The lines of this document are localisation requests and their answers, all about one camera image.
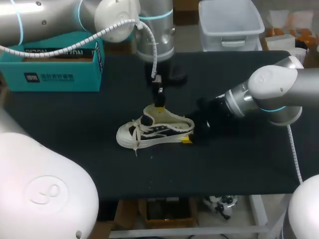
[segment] sneaker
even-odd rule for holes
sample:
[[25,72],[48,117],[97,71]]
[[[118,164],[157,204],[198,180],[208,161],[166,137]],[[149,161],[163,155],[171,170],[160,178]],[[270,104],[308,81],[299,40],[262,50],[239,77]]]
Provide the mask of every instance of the sneaker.
[[143,116],[121,126],[116,134],[118,144],[125,148],[146,148],[159,143],[178,143],[194,129],[191,119],[174,115],[165,108],[147,106]]

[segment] black table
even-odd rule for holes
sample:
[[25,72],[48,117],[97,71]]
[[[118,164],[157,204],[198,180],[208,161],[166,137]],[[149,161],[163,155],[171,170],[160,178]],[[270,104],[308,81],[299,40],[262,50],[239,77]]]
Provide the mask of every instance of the black table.
[[[188,83],[168,89],[166,107],[179,115],[245,81],[287,52],[180,53],[173,58]],[[299,185],[287,129],[254,119],[256,132],[212,138],[208,145],[162,144],[138,150],[115,139],[122,124],[152,102],[143,63],[135,56],[107,57],[98,93],[10,93],[9,114],[36,140],[82,166],[100,200],[200,195],[292,193]],[[319,174],[319,111],[304,109],[292,126],[304,179]]]

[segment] cable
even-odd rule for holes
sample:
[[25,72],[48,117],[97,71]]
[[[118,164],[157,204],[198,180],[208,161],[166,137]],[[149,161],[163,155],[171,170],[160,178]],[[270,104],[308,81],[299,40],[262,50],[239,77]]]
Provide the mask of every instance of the cable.
[[[69,47],[65,47],[63,49],[59,49],[59,50],[55,50],[55,51],[51,51],[51,52],[42,52],[42,53],[28,53],[28,52],[22,52],[22,51],[16,51],[16,50],[12,50],[10,48],[7,48],[7,47],[4,47],[4,46],[1,46],[0,45],[0,50],[1,51],[4,51],[6,53],[9,53],[11,55],[14,55],[14,56],[20,56],[20,57],[28,57],[28,58],[45,58],[45,57],[52,57],[52,56],[58,56],[58,55],[61,55],[61,54],[64,54],[68,51],[71,51],[71,50],[74,50],[76,48],[79,48],[95,39],[97,39],[98,37],[101,37],[103,35],[105,35],[106,33],[122,26],[122,25],[125,25],[125,24],[130,24],[130,23],[133,23],[133,24],[136,24],[137,21],[134,20],[134,19],[128,19],[128,20],[123,20],[123,21],[120,21],[118,23],[115,23],[113,24],[112,26],[109,26],[97,33],[95,33],[94,35],[84,39],[83,41],[80,41],[76,44],[73,44],[72,46],[69,46]],[[151,43],[153,45],[153,68],[152,68],[152,78],[154,79],[155,76],[156,76],[156,69],[157,69],[157,58],[158,58],[158,54],[157,54],[157,47],[156,47],[156,42],[155,42],[155,38],[154,38],[154,35],[151,31],[151,29],[149,28],[149,26],[147,26],[144,22],[140,22],[143,26],[143,28],[148,32],[148,34],[150,35],[150,38],[151,38]]]
[[222,237],[226,238],[226,239],[229,239],[226,235],[224,234],[220,234]]
[[300,169],[299,169],[299,163],[298,163],[297,152],[296,152],[295,143],[294,143],[293,132],[291,130],[290,125],[287,126],[287,130],[288,130],[288,136],[289,136],[289,140],[290,140],[291,150],[293,152],[293,158],[294,158],[294,162],[295,162],[297,176],[299,179],[299,183],[302,184],[303,178],[301,177],[301,173],[300,173]]

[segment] cardboard box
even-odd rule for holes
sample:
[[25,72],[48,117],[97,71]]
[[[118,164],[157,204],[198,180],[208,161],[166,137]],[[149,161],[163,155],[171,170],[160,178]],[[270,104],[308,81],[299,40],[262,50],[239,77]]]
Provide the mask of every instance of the cardboard box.
[[88,239],[108,239],[111,229],[111,225],[107,222],[96,222]]
[[[33,53],[49,52],[70,46],[88,36],[90,34],[86,32],[73,32],[11,48]],[[104,49],[101,39],[53,58],[21,58],[8,53],[0,56],[0,72],[13,92],[99,91],[103,65]]]
[[112,230],[131,230],[137,214],[137,200],[100,202],[97,221],[108,223]]
[[175,11],[198,11],[199,0],[173,0]]
[[304,67],[305,68],[319,68],[319,52],[317,51],[318,45],[313,43],[306,54]]
[[146,199],[139,199],[139,212],[143,217],[148,229],[163,229],[163,228],[187,228],[192,227],[197,217],[197,205],[194,198],[188,199],[190,215],[183,219],[164,219],[150,220],[148,218],[148,206]]

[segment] orange object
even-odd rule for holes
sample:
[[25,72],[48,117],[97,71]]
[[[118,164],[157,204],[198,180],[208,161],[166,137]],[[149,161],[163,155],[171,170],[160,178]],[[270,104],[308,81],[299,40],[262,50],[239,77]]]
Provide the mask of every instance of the orange object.
[[297,37],[297,40],[303,41],[307,45],[308,48],[310,48],[310,46],[313,43],[317,42],[317,39],[315,37],[312,37],[312,36],[299,36],[299,37]]
[[299,32],[301,34],[301,36],[311,36],[312,35],[312,32],[307,28],[298,29],[297,32]]
[[290,35],[292,35],[292,36],[294,36],[294,37],[297,37],[297,34],[296,34],[295,30],[290,29],[290,30],[289,30],[289,33],[290,33]]
[[271,36],[274,36],[274,29],[273,28],[270,28],[266,34],[266,37],[271,37]]
[[284,31],[282,31],[280,28],[274,28],[274,32],[276,36],[285,35]]

